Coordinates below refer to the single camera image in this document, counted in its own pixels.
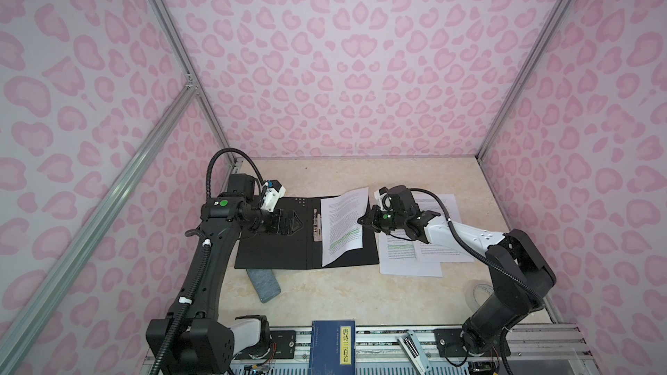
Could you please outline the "teal folder with black inside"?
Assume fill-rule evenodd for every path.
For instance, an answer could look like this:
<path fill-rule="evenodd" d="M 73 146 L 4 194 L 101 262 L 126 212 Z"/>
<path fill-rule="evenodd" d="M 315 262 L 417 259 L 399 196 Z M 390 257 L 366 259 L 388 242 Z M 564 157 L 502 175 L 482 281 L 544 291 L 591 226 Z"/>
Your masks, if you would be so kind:
<path fill-rule="evenodd" d="M 314 237 L 315 216 L 320 213 L 320 197 L 285 197 L 276 209 L 294 210 L 303 222 L 292 235 L 241 233 L 234 267 L 236 269 L 311 270 L 322 266 L 322 243 Z"/>

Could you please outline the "printed paper sheet top highlighted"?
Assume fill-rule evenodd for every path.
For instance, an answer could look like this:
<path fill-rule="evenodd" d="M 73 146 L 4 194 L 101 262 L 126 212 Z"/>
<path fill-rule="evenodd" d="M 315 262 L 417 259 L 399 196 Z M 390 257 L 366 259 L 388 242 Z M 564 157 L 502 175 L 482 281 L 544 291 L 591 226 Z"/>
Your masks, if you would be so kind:
<path fill-rule="evenodd" d="M 363 248 L 363 228 L 358 219 L 368 207 L 368 188 L 321 199 L 322 266 L 348 251 Z"/>

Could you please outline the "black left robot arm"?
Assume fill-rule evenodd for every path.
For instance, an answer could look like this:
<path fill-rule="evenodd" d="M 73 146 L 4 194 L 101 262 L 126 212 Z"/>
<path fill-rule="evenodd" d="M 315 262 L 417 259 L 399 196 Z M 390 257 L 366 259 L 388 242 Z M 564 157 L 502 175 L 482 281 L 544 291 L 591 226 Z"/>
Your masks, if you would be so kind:
<path fill-rule="evenodd" d="M 230 326 L 218 320 L 222 283 L 234 245 L 244 232 L 292 235 L 302 222 L 277 203 L 286 189 L 277 180 L 257 186 L 254 177 L 231 175 L 226 191 L 208 196 L 200 224 L 186 231 L 198 246 L 186 279 L 167 315 L 146 332 L 155 356 L 153 374 L 224 374 L 241 352 L 272 359 L 275 345 L 263 315 L 243 316 Z"/>

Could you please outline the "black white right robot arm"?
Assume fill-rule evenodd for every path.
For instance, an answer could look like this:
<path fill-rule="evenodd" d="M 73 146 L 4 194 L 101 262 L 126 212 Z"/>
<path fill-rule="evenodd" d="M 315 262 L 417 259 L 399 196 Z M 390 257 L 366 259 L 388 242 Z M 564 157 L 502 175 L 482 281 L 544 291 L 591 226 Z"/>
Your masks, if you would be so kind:
<path fill-rule="evenodd" d="M 557 277 L 533 243 L 519 230 L 492 232 L 453 220 L 434 193 L 413 187 L 383 187 L 377 204 L 358 223 L 375 233 L 405 233 L 408 241 L 456 250 L 489 270 L 493 293 L 462 325 L 454 342 L 468 356 L 491 350 L 507 355 L 507 333 L 529 314 L 545 308 Z"/>

